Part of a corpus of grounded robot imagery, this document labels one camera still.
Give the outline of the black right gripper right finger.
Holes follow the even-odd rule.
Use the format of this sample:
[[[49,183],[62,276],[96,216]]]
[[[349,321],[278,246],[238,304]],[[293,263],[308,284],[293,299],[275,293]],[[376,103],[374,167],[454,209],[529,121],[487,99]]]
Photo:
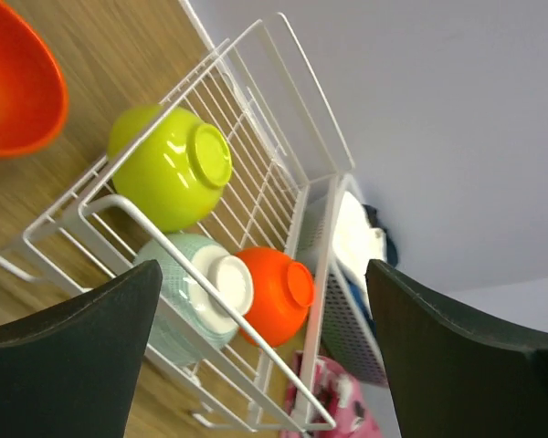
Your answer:
[[[548,437],[548,333],[496,318],[380,260],[365,274],[404,437]]]

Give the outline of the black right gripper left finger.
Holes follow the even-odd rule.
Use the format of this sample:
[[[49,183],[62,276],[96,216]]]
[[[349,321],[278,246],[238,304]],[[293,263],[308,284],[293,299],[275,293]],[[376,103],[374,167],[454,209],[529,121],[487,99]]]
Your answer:
[[[0,437],[122,437],[163,275],[143,262],[0,326]]]

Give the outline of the teal checked white bowl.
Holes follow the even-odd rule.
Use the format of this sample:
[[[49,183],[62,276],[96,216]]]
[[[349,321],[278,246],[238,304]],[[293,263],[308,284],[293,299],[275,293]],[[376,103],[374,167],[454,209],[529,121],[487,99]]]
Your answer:
[[[249,312],[254,287],[251,274],[240,258],[204,235],[170,234],[167,238],[209,280],[230,307],[242,316]],[[154,239],[141,248],[133,263],[139,265],[147,260],[157,261],[162,269],[161,296],[211,345],[222,349],[236,336],[238,324],[234,319]],[[149,342],[178,367],[189,366],[204,357],[160,314],[154,317]]]

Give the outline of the orange bowl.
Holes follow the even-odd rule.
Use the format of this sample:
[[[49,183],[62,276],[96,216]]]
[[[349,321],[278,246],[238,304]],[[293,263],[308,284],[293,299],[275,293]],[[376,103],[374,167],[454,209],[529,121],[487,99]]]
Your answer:
[[[272,348],[286,343],[299,331],[314,301],[310,270],[268,247],[250,247],[236,256],[248,268],[254,287],[246,321]]]
[[[59,63],[35,29],[0,1],[0,158],[46,148],[68,113]]]

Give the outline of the lime green bowl front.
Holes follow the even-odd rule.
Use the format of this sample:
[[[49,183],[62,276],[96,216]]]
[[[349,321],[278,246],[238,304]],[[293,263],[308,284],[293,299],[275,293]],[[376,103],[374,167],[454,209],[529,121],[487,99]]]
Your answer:
[[[115,190],[164,233],[209,215],[233,173],[227,141],[214,125],[177,107],[112,176]]]

